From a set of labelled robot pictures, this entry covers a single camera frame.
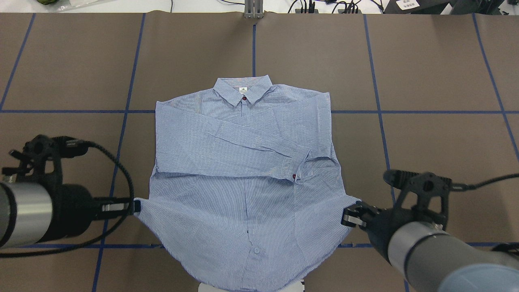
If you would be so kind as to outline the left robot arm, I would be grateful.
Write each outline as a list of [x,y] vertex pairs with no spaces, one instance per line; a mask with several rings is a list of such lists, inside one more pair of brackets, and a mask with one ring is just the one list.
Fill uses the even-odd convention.
[[1,248],[80,236],[94,221],[133,214],[133,202],[95,198],[82,185],[49,191],[33,182],[1,183]]

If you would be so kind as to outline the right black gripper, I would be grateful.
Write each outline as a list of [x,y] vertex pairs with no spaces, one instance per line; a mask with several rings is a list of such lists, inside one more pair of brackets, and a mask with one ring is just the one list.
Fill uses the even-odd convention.
[[381,209],[365,202],[356,202],[343,212],[341,224],[365,231],[371,245],[385,260],[389,259],[388,246],[396,231],[410,222],[423,221],[413,209]]

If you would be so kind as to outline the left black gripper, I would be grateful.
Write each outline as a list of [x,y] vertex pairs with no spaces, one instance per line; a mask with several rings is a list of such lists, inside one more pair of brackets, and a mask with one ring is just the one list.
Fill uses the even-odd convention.
[[53,197],[53,217],[49,239],[76,237],[89,228],[92,221],[109,220],[141,211],[141,202],[131,198],[95,197],[82,185],[59,185]]

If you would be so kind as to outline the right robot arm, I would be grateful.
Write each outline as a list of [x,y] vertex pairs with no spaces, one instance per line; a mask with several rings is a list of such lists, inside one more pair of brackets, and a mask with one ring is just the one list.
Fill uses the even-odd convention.
[[418,292],[517,292],[518,255],[503,245],[481,251],[416,216],[415,209],[358,201],[343,210],[341,223],[365,231],[371,246]]

